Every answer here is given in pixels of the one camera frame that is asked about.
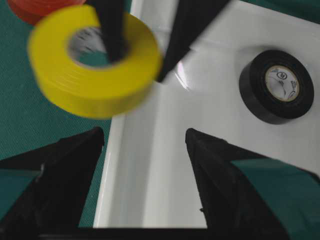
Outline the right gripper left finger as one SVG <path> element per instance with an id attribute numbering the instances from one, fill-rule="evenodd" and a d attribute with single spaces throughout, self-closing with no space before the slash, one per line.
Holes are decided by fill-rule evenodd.
<path id="1" fill-rule="evenodd" d="M 0 237 L 38 240 L 79 226 L 104 131 L 83 133 L 0 162 Z"/>

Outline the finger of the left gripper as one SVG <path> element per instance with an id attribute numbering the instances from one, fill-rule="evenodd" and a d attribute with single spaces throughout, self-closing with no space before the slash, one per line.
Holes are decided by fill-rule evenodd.
<path id="1" fill-rule="evenodd" d="M 156 81 L 161 83 L 190 46 L 229 4 L 229 0 L 180 0 L 172 24 L 168 46 Z"/>
<path id="2" fill-rule="evenodd" d="M 87 5 L 95 9 L 101 28 L 101 38 L 112 63 L 122 60 L 128 51 L 125 40 L 124 0 L 87 0 Z"/>

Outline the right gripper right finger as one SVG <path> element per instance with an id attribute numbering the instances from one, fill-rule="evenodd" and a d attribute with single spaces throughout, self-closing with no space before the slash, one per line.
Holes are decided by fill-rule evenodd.
<path id="1" fill-rule="evenodd" d="M 218 238 L 319 239 L 316 173 L 193 128 L 185 143 L 206 225 Z"/>

